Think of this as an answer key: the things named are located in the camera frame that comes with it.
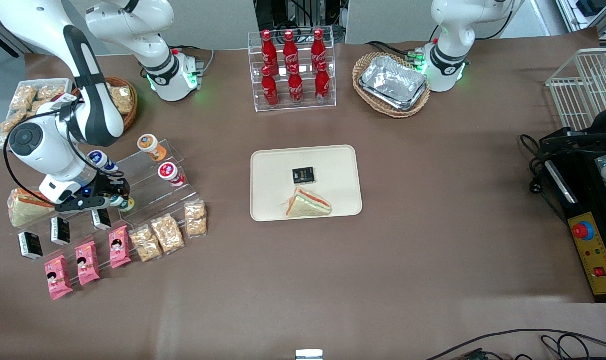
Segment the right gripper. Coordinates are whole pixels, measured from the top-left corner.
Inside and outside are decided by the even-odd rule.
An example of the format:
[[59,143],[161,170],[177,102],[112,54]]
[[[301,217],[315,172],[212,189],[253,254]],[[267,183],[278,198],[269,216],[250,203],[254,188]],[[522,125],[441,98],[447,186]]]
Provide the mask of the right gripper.
[[108,187],[108,177],[96,175],[89,183],[58,181],[46,176],[38,187],[41,194],[54,204],[93,201],[108,203],[114,195],[129,198],[130,186],[126,178],[114,178],[114,187]]

